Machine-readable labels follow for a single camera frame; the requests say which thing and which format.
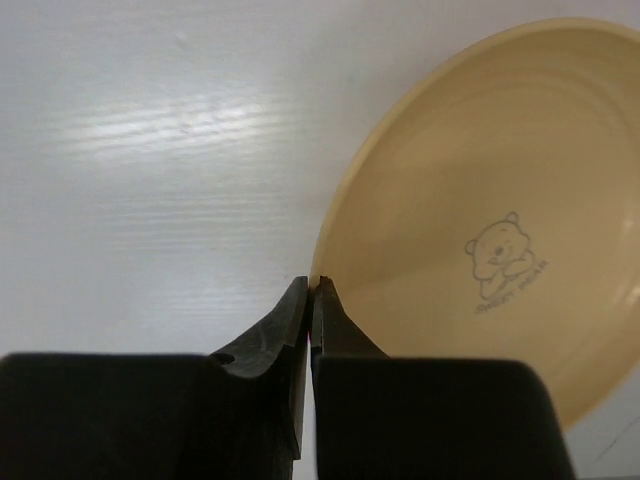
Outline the orange plate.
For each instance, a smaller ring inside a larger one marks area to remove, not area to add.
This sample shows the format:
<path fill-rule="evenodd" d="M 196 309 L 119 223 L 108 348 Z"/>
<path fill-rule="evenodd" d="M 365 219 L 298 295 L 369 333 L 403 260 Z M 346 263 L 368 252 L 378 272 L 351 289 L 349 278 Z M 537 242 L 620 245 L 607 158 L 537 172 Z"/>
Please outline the orange plate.
<path fill-rule="evenodd" d="M 311 276 L 386 354 L 513 359 L 563 427 L 639 361 L 639 33 L 520 25 L 454 55 L 345 173 Z"/>

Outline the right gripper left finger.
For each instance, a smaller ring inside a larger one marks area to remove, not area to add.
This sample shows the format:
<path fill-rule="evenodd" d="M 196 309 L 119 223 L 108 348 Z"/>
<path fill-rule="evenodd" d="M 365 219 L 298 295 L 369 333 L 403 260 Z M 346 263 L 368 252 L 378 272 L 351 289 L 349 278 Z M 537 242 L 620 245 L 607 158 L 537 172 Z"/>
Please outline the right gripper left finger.
<path fill-rule="evenodd" d="M 209 355 L 12 353 L 5 479 L 288 479 L 301 456 L 308 281 Z"/>

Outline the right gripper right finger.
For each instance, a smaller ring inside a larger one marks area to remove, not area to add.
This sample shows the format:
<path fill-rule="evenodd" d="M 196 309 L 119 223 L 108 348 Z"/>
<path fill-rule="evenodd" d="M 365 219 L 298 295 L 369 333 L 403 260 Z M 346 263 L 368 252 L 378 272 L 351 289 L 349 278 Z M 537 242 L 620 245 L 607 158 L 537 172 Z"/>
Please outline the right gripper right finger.
<path fill-rule="evenodd" d="M 321 278 L 311 313 L 322 479 L 571 479 L 550 396 L 511 360 L 393 358 Z"/>

